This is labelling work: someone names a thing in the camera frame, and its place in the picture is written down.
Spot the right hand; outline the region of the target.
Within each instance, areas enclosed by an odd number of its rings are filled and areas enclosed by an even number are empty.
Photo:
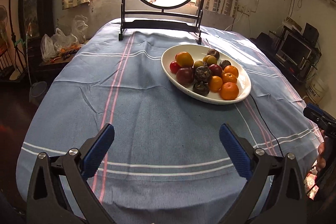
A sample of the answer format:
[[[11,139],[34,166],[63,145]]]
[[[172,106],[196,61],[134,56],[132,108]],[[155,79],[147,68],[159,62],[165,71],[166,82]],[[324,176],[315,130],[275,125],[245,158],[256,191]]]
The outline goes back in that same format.
[[[326,160],[323,157],[324,156],[324,151],[325,151],[325,142],[323,141],[318,146],[318,157],[317,157],[317,164],[316,164],[317,172],[320,172],[326,166]]]

